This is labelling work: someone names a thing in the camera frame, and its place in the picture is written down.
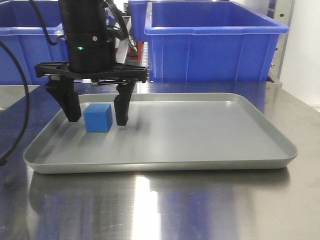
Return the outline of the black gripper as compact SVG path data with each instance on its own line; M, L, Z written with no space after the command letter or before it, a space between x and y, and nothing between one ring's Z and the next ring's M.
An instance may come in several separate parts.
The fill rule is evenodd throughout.
M69 122L82 116L75 79L90 79L94 86L118 84L113 104L116 123L126 126L136 82L147 81L147 68L119 63L115 37L119 31L66 33L68 61L41 62L34 66L37 78L49 77L46 91L56 100Z

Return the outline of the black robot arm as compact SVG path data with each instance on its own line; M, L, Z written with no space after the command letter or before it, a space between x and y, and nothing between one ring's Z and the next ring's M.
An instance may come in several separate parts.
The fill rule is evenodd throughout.
M46 91L70 122L82 115L74 80L90 79L93 86L116 84L116 123L126 126L136 82L146 82L148 69L116 60L115 39L129 38L120 11L112 0L60 0L58 5L68 60L39 63L34 67L36 76L49 78Z

